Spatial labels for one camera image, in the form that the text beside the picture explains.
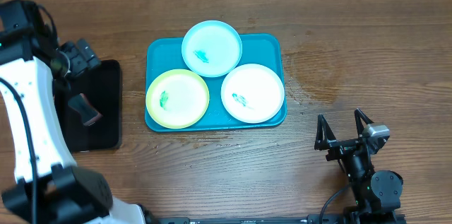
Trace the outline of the yellow-green plate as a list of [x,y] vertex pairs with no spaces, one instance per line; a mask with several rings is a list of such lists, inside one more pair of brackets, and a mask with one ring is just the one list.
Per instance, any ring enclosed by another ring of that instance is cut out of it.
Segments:
[[145,106],[154,122],[167,129],[185,129],[206,113],[210,93],[206,82],[187,69],[172,69],[152,81]]

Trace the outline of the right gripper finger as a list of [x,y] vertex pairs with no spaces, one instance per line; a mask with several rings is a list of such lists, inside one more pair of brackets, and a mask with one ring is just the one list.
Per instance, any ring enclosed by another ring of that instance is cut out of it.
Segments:
[[316,142],[317,143],[332,143],[336,141],[336,137],[329,127],[328,122],[322,114],[318,115]]
[[369,124],[373,124],[374,122],[370,118],[368,118],[368,116],[366,116],[366,114],[363,113],[363,111],[361,111],[360,108],[357,108],[354,111],[354,116],[355,116],[355,124],[357,127],[357,134],[359,136],[368,136],[369,130],[363,124],[369,125]]

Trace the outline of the light blue plate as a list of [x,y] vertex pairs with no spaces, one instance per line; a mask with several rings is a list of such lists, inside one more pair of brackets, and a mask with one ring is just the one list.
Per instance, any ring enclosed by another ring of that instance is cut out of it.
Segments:
[[228,74],[242,58],[242,39],[229,24],[218,20],[197,23],[182,40],[182,58],[199,76]]

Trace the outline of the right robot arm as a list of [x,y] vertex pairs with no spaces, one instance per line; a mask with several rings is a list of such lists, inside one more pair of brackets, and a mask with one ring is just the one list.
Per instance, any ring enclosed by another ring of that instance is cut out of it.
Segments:
[[[320,114],[314,148],[327,151],[327,161],[337,161],[347,175],[348,184],[334,193],[323,205],[313,223],[405,223],[404,215],[397,215],[403,178],[390,170],[376,171],[371,157],[384,147],[390,137],[389,128],[373,122],[363,111],[354,111],[357,138],[336,139],[325,117]],[[350,189],[355,205],[343,209],[341,214],[326,215],[328,205],[344,191]]]

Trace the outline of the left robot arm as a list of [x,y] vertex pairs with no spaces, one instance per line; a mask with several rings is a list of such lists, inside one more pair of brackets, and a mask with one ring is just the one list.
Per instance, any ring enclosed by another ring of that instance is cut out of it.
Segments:
[[60,44],[44,6],[1,5],[1,95],[15,147],[15,187],[4,206],[29,223],[153,223],[142,205],[114,197],[98,172],[79,167],[57,116],[54,89],[100,65],[85,40]]

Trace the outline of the pink and black sponge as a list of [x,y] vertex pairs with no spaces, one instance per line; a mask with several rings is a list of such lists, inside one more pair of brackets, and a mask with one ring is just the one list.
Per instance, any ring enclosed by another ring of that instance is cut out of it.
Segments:
[[91,126],[102,118],[102,114],[98,112],[88,101],[87,97],[80,93],[77,99],[77,113],[81,116],[84,126]]

